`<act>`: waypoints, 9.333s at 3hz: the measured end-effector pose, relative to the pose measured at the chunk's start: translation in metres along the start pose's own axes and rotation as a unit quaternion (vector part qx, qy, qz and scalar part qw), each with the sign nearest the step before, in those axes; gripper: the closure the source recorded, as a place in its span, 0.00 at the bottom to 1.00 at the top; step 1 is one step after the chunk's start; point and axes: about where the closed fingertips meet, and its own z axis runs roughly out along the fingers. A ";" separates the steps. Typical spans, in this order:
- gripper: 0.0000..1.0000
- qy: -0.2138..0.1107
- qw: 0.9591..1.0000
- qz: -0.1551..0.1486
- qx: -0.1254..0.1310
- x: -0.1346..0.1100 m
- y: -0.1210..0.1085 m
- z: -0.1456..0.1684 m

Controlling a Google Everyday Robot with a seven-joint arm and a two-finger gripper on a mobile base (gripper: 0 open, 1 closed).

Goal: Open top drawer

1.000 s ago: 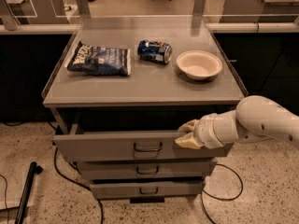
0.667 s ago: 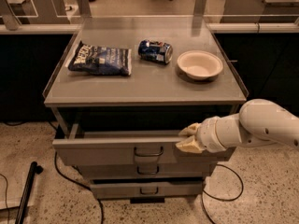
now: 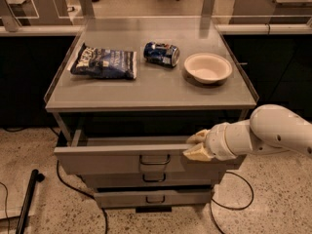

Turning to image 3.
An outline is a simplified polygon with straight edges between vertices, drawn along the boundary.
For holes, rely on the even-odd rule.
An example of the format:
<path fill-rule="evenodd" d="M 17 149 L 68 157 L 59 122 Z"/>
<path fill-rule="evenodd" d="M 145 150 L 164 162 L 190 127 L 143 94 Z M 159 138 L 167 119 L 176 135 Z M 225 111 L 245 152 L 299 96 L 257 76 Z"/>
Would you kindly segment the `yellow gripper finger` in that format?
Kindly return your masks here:
<path fill-rule="evenodd" d="M 203 143 L 195 144 L 191 148 L 185 150 L 183 155 L 189 160 L 203 162 L 210 162 L 214 157 L 214 155 L 210 154 L 204 147 Z"/>
<path fill-rule="evenodd" d="M 209 133 L 209 130 L 201 130 L 201 131 L 197 132 L 196 134 L 190 136 L 186 142 L 187 143 L 204 142 L 208 133 Z"/>

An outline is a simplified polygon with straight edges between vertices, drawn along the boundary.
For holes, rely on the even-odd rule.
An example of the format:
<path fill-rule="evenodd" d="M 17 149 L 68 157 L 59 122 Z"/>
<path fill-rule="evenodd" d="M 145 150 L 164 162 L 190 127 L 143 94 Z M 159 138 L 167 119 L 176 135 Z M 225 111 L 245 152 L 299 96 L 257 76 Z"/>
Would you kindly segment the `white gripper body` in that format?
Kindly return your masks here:
<path fill-rule="evenodd" d="M 233 160 L 237 158 L 226 143 L 225 133 L 228 126 L 228 123 L 213 126 L 209 130 L 205 140 L 206 148 L 217 160 L 220 161 Z"/>

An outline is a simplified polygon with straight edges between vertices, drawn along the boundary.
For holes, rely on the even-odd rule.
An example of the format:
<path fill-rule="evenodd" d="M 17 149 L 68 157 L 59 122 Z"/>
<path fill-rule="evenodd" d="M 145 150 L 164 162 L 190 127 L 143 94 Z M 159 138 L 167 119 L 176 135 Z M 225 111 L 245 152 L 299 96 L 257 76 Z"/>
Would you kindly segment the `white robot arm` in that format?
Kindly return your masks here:
<path fill-rule="evenodd" d="M 210 162 L 238 156 L 294 151 L 312 157 L 312 124 L 276 104 L 265 104 L 248 120 L 214 125 L 191 136 L 183 152 L 189 160 Z"/>

